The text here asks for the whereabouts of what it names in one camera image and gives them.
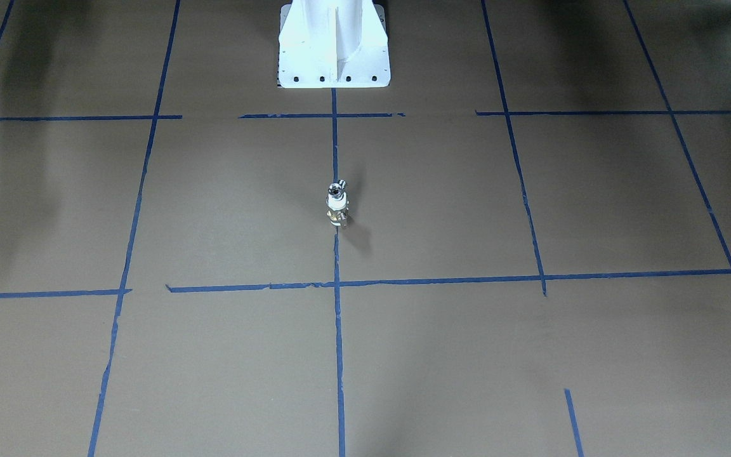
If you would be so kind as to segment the chrome metal pipe fitting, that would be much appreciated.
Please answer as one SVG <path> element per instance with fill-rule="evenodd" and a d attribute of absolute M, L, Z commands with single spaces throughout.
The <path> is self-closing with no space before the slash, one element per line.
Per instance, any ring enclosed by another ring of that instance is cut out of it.
<path fill-rule="evenodd" d="M 337 182 L 332 182 L 327 190 L 328 197 L 334 200 L 342 200 L 343 196 L 345 196 L 346 188 L 346 180 L 337 180 Z"/>

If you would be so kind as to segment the white brass PPR valve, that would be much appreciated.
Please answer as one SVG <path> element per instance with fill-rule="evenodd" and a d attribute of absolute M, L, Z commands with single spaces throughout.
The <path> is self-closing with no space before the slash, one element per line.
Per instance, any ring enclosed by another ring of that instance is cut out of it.
<path fill-rule="evenodd" d="M 327 194 L 327 217 L 331 225 L 345 229 L 348 225 L 348 195 Z"/>

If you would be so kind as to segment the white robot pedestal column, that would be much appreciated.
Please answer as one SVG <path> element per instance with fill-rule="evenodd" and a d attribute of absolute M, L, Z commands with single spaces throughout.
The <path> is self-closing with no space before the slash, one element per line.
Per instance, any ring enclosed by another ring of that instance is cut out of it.
<path fill-rule="evenodd" d="M 285 89 L 383 88 L 392 73 L 386 8 L 292 1 L 280 9 L 277 82 Z"/>

